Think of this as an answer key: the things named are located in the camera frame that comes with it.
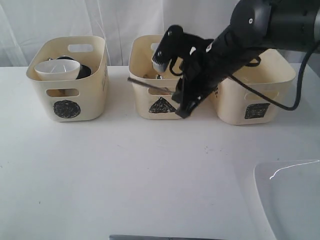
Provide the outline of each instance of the white curtain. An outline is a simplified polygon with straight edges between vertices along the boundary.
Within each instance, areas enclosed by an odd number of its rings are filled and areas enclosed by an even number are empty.
[[[133,41],[172,24],[215,38],[238,0],[0,0],[0,66],[27,66],[61,36],[105,38],[110,65],[128,65]],[[290,55],[300,60],[300,55]]]

